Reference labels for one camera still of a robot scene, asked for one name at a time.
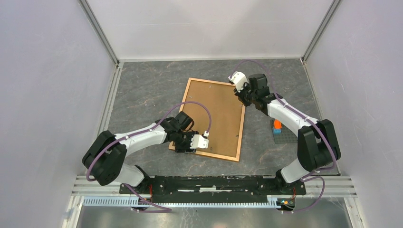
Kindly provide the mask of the wooden picture frame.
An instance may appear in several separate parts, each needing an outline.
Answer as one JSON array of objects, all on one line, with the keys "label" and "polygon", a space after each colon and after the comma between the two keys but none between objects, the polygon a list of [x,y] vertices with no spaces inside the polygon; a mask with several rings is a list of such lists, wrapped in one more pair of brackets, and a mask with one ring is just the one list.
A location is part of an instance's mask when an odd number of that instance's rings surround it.
[{"label": "wooden picture frame", "polygon": [[196,149],[195,154],[238,162],[246,107],[234,94],[230,83],[189,78],[180,111],[190,116],[193,130],[203,134],[209,131],[206,149]]}]

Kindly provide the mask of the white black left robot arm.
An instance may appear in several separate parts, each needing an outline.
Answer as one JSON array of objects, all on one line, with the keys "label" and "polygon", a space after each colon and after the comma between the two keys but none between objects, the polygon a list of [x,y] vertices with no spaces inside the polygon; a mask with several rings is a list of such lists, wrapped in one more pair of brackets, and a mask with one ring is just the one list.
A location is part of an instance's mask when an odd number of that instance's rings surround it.
[{"label": "white black left robot arm", "polygon": [[126,165],[126,157],[146,147],[170,142],[176,152],[195,152],[196,148],[208,145],[208,140],[198,131],[188,129],[193,124],[193,119],[181,111],[175,117],[157,120],[136,131],[101,132],[82,158],[88,181],[97,181],[101,186],[117,181],[131,185],[137,193],[145,193],[149,180],[139,167]]}]

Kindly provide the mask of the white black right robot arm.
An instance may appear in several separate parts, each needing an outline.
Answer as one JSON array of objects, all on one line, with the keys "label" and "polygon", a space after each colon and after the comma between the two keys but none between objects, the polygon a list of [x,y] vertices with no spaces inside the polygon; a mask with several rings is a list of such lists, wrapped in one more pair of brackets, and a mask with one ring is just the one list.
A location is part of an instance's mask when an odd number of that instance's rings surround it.
[{"label": "white black right robot arm", "polygon": [[294,182],[335,167],[341,152],[330,120],[318,120],[291,106],[270,90],[264,74],[246,77],[242,72],[235,72],[229,76],[229,82],[235,85],[235,95],[245,106],[255,105],[256,109],[280,121],[297,137],[297,158],[276,172],[274,186],[277,192],[286,194],[293,189]]}]

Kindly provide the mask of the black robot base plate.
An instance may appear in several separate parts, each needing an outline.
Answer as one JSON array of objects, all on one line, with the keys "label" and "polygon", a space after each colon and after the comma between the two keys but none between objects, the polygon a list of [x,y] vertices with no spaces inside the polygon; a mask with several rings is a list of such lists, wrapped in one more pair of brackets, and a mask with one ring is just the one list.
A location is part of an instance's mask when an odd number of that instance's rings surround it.
[{"label": "black robot base plate", "polygon": [[267,196],[304,196],[305,184],[273,176],[154,176],[134,187],[153,203],[263,203]]}]

